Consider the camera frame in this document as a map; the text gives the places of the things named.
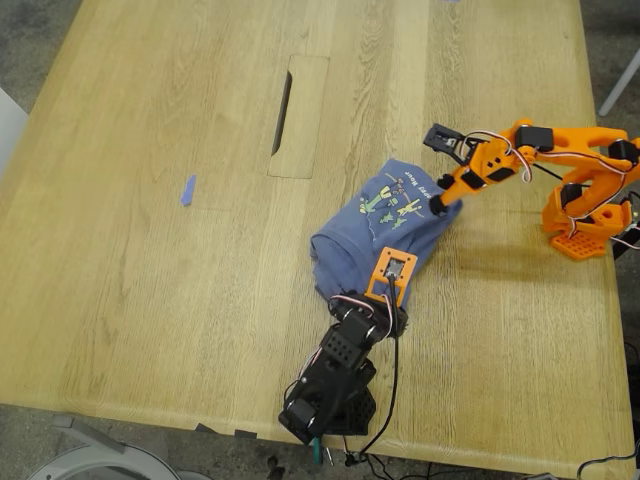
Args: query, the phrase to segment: white chair leg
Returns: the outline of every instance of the white chair leg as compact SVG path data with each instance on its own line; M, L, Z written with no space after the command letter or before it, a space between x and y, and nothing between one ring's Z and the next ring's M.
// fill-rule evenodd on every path
M0 176L27 123L27 114L0 88Z
M611 111L611 108L616 103L616 100L618 100L618 97L633 77L633 74L636 73L636 70L638 70L638 67L640 67L640 49L638 49L638 51L634 55L633 59L629 63L629 66L620 77L620 80L618 80L618 83L616 83L616 86L613 87L613 90L611 90L611 93L600 107L600 110L598 110L599 115L604 117L609 113L609 111Z

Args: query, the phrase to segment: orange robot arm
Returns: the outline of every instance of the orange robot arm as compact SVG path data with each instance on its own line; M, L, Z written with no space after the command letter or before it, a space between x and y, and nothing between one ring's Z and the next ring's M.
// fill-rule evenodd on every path
M625 185L640 178L640 139L629 141L623 130L541 128L523 118L500 133L476 130L462 135L436 124L424 144L459 164L438 180L444 192L430 202L436 215L463 195L500 183L520 168L529 182L531 166L548 162L574 167L551 192L542 212L543 229L560 232L551 239L555 248L575 259L603 255L607 240L631 223L628 200L610 203ZM593 147L607 147L608 156Z

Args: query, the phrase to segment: white stand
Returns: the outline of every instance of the white stand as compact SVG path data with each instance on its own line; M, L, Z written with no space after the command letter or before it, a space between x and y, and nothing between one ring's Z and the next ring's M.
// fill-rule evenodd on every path
M176 473L154 454L116 442L68 415L56 415L53 427L86 445L53 459L30 480L210 480L199 473Z
M604 117L611 111L611 108L616 103L618 97L633 77L633 74L636 73L636 70L638 70L638 67L640 67L640 49L638 49L633 59L631 59L629 66L627 66L627 69L620 77L620 80L618 80L618 83L616 83L616 86L613 87L613 90L611 90L611 93L600 107L600 110L598 110L598 114L600 116Z
M0 176L26 123L27 114L0 88Z

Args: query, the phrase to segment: orange robot base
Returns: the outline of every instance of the orange robot base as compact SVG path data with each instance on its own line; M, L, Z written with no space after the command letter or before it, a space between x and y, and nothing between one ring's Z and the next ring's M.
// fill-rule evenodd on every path
M605 255L609 238L631 223L631 202L625 201L621 205L605 203L589 216L593 223L576 222L574 234L569 237L567 226L571 221L561 208L561 190L562 187L553 189L542 210L542 229L545 232L562 232L551 237L551 246L575 260Z

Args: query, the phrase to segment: wooden table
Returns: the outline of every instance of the wooden table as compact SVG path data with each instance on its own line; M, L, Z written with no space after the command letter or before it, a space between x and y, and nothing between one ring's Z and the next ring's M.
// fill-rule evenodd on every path
M0 402L294 441L311 234L390 156L449 171L433 122L525 115L594 124L577 0L86 0L0 186ZM535 177L468 198L415 277L373 451L571 477L631 450L611 258L547 245Z

